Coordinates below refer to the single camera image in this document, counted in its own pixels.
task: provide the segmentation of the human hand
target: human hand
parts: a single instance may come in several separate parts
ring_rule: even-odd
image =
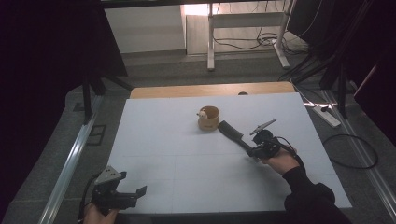
[[[276,172],[281,175],[285,174],[287,171],[291,170],[294,167],[300,166],[297,160],[295,160],[291,156],[291,154],[283,148],[281,148],[276,156],[274,156],[273,158],[260,160],[262,161],[262,163],[271,166]]]
[[[120,209],[111,209],[104,216],[95,204],[89,203],[85,208],[84,224],[113,224]]]

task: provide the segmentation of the wall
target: wall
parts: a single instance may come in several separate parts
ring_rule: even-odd
[[[121,53],[185,49],[183,6],[106,9]]]

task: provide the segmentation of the power strip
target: power strip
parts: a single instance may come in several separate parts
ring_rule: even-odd
[[[315,113],[317,113],[321,118],[323,118],[324,120],[326,120],[326,122],[328,122],[332,127],[337,127],[341,124],[341,122],[336,119],[335,117],[333,117],[329,112],[327,111],[321,111],[322,107],[321,106],[315,106],[313,108],[313,110],[315,111]]]

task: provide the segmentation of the black sleeve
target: black sleeve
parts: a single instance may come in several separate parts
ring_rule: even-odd
[[[291,189],[285,200],[291,223],[351,223],[334,205],[332,190],[321,183],[314,185],[301,167],[287,171],[283,178]]]

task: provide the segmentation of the white tabletop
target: white tabletop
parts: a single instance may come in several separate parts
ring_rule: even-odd
[[[286,138],[308,177],[330,187],[338,207],[351,207],[298,93],[127,100],[108,164],[126,171],[119,192],[148,186],[138,214],[282,211],[290,188],[281,175],[255,162],[219,130],[201,131],[196,113],[219,109],[252,147],[249,133],[267,129]]]

